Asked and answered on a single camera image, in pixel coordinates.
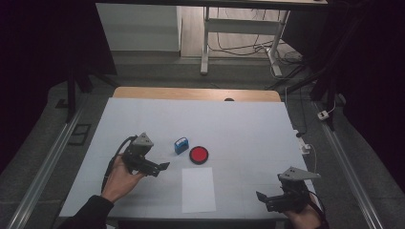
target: white paper sheet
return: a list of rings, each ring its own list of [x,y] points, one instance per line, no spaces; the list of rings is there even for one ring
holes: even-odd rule
[[[182,169],[183,213],[215,212],[212,168]]]

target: black sleeve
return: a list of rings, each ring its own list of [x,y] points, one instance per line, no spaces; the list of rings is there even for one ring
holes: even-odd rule
[[[66,219],[58,229],[103,229],[114,203],[92,196],[86,204],[71,218]]]

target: black wall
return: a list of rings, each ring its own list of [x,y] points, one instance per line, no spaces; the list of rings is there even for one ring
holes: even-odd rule
[[[339,62],[344,114],[405,190],[405,4],[374,1]]]
[[[86,0],[0,3],[0,171],[73,68],[116,73],[96,5]]]

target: aluminum rail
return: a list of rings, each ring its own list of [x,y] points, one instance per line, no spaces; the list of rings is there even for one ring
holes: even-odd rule
[[[312,102],[312,105],[315,107],[317,113],[321,112],[315,102]],[[377,212],[371,202],[369,195],[364,190],[363,186],[360,183],[360,180],[352,167],[352,164],[347,157],[347,154],[340,143],[339,137],[336,132],[330,130],[326,122],[322,123],[322,128],[325,132],[325,135],[333,149],[333,152],[337,158],[337,161],[340,164],[340,167],[343,170],[343,174],[346,177],[346,180],[349,183],[349,186],[352,189],[354,197],[357,199],[359,207],[363,212],[364,218],[369,224],[371,229],[383,229],[384,226],[379,219]]]
[[[80,96],[77,112],[73,116],[71,122],[65,124],[56,141],[53,143],[51,150],[48,152],[47,157],[33,179],[27,193],[21,200],[20,205],[12,216],[9,225],[7,226],[8,229],[22,229],[27,224],[32,210],[35,207],[36,202],[39,200],[39,197],[41,196],[42,191],[44,190],[45,185],[53,172],[54,166],[62,155],[66,144],[68,143],[69,137],[83,112],[83,108],[85,107],[87,100],[87,94],[82,94]]]

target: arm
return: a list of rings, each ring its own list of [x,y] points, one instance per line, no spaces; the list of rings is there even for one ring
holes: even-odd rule
[[[92,196],[86,204],[71,218],[66,219],[58,229],[101,229],[114,203],[135,188],[144,174],[131,175],[121,155],[117,156],[113,170],[108,177],[101,196]]]

